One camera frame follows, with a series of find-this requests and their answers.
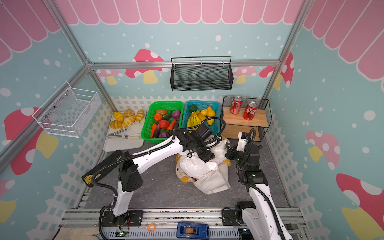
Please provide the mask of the white canvas tote bag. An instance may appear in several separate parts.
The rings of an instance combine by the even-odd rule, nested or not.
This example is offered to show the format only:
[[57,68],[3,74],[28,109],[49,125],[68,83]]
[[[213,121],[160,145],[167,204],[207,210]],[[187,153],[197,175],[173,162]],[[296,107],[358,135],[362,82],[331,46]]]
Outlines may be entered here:
[[177,155],[176,157],[176,175],[182,183],[192,183],[197,189],[206,195],[219,193],[231,188],[229,178],[226,181],[219,171],[210,172],[203,177],[200,177],[200,179],[188,177],[181,171],[181,168],[178,164],[180,155]]

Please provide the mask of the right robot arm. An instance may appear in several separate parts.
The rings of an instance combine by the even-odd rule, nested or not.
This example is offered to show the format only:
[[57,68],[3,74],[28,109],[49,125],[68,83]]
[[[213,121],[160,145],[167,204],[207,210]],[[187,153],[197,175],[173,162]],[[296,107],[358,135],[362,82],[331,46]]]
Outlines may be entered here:
[[227,144],[226,158],[236,162],[238,182],[245,186],[251,201],[238,202],[236,221],[248,227],[255,240],[291,240],[272,199],[268,180],[260,168],[260,149],[255,145],[256,130],[239,133],[238,145]]

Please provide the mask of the white plastic grocery bag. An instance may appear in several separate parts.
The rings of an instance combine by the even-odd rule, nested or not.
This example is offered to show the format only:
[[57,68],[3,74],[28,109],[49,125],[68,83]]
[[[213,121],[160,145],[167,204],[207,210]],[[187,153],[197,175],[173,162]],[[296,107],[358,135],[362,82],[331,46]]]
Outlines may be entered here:
[[227,143],[229,143],[228,139],[224,138],[216,147],[210,149],[210,153],[214,154],[214,158],[208,162],[201,160],[196,153],[193,153],[190,157],[182,153],[178,160],[181,171],[194,179],[200,179],[200,177],[210,172],[219,171],[227,181],[229,178],[229,167],[231,166],[230,160],[225,157]]

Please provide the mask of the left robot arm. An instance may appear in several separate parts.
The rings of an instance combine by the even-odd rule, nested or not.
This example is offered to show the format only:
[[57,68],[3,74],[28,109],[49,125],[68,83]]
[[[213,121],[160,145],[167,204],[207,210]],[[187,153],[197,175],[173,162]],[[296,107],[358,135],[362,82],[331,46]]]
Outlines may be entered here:
[[223,141],[221,133],[214,134],[206,121],[195,127],[175,128],[160,144],[139,153],[117,150],[82,176],[89,187],[101,187],[113,192],[113,201],[100,210],[98,227],[130,224],[129,203],[135,190],[143,185],[141,174],[160,161],[185,152],[196,154],[203,162],[214,158],[211,149]]

